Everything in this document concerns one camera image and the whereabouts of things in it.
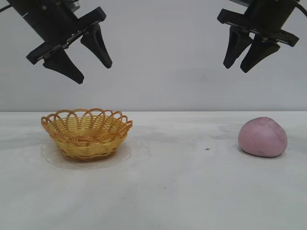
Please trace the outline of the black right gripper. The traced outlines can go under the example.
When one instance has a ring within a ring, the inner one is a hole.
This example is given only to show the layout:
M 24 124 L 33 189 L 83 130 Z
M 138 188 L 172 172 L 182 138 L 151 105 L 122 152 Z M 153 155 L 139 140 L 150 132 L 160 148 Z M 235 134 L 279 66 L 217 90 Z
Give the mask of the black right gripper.
M 294 9 L 305 11 L 298 0 L 235 0 L 234 3 L 246 6 L 244 14 L 222 9 L 217 17 L 220 23 L 230 25 L 228 47 L 223 62 L 227 69 L 232 67 L 251 43 L 240 65 L 244 73 L 277 52 L 280 49 L 277 42 L 289 46 L 295 46 L 298 42 L 296 35 L 282 29 Z M 253 42 L 249 33 L 256 34 Z

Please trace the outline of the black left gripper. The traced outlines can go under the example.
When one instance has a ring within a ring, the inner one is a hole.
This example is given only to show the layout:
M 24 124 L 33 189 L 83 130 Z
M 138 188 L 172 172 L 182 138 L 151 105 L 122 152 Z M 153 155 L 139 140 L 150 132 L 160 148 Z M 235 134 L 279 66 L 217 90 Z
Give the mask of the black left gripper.
M 27 59 L 32 64 L 44 59 L 45 68 L 82 84 L 83 74 L 72 63 L 64 49 L 82 36 L 81 44 L 88 48 L 107 69 L 111 68 L 112 60 L 99 25 L 106 19 L 106 14 L 101 7 L 97 7 L 78 18 L 68 3 L 66 0 L 11 1 L 12 7 L 44 40 L 42 45 L 26 56 Z

